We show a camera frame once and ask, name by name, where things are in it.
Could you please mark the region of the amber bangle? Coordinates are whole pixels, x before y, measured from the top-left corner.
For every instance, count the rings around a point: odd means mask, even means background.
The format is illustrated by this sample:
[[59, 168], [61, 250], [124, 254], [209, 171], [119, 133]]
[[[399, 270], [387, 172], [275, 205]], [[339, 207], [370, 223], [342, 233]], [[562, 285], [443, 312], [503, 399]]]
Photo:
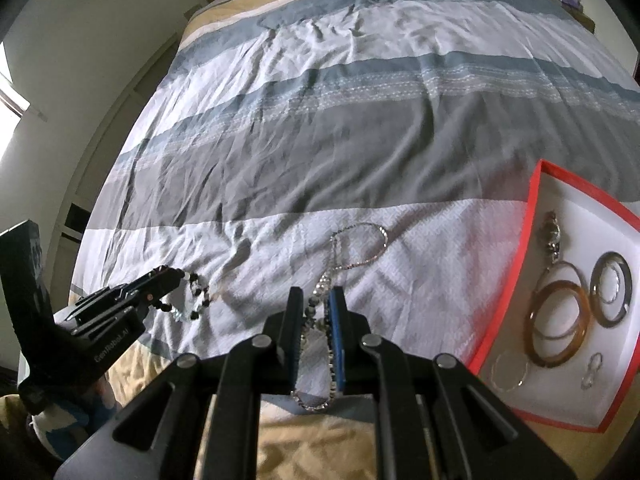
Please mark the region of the amber bangle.
[[586, 341], [590, 320], [589, 300], [579, 284], [557, 280], [536, 290], [523, 328], [529, 361], [541, 368], [566, 364]]

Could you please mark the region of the silver wristwatch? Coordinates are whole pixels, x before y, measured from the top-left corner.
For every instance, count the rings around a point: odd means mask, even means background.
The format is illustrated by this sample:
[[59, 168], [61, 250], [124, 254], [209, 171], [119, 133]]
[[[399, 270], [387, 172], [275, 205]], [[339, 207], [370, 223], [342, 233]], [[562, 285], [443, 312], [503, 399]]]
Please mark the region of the silver wristwatch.
[[544, 222], [540, 228], [540, 239], [549, 262], [558, 262], [562, 250], [562, 230], [558, 216], [553, 210], [544, 215]]

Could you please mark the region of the dark brown bangle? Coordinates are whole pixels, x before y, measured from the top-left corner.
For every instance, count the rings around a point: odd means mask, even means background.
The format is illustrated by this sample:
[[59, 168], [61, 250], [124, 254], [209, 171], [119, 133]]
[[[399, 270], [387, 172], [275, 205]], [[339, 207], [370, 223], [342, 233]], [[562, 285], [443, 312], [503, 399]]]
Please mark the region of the dark brown bangle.
[[632, 299], [631, 270], [618, 252], [606, 252], [593, 267], [590, 276], [590, 306], [596, 321], [614, 328], [630, 313]]

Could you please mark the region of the red jewelry box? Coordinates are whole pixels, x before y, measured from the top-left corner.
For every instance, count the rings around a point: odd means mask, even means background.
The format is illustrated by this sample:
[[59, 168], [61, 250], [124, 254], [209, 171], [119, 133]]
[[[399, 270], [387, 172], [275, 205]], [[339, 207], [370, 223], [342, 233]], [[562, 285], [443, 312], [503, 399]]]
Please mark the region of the red jewelry box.
[[538, 162], [518, 249], [469, 368], [525, 419], [608, 428], [639, 368], [639, 208]]

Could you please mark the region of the blue fabric item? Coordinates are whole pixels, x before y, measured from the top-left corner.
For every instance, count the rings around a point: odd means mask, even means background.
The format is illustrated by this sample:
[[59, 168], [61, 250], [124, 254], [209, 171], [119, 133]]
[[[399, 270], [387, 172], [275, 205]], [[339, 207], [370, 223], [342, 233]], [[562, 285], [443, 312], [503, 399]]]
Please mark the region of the blue fabric item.
[[96, 432], [101, 415], [101, 404], [52, 404], [40, 414], [32, 415], [32, 429], [50, 454], [67, 460]]

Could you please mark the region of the window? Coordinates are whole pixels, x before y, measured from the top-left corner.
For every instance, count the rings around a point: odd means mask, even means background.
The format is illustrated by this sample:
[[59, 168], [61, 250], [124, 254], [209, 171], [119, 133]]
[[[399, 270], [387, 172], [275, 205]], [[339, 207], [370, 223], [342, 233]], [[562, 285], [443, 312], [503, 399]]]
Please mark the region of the window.
[[6, 49], [0, 44], [0, 158], [13, 139], [15, 129], [30, 103], [14, 88]]

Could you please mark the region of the striped duvet cover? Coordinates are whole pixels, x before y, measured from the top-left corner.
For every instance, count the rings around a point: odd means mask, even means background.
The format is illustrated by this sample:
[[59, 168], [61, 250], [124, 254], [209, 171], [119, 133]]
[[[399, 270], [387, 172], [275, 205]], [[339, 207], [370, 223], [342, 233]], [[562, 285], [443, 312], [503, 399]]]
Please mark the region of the striped duvet cover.
[[72, 289], [197, 273], [107, 372], [130, 402], [311, 290], [400, 348], [470, 362], [553, 162], [639, 206], [639, 87], [552, 0], [221, 0], [184, 32], [93, 207]]

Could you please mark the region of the wooden nightstand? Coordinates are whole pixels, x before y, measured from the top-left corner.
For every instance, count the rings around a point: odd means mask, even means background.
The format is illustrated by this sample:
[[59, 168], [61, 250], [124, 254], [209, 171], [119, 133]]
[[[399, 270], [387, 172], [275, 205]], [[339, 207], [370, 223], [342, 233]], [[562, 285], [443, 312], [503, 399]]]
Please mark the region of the wooden nightstand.
[[578, 21], [583, 28], [589, 30], [592, 34], [596, 31], [596, 23], [582, 12], [582, 10], [574, 8], [574, 6], [570, 6], [564, 2], [561, 3], [561, 6], [572, 18], [574, 18], [574, 20]]

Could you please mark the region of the purple tissue pack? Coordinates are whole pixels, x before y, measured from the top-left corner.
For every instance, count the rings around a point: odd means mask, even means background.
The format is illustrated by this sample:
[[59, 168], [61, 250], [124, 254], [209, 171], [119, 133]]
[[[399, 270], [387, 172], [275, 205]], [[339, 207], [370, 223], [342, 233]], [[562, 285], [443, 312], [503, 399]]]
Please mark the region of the purple tissue pack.
[[563, 6], [569, 6], [572, 9], [582, 11], [584, 6], [582, 0], [560, 0]]

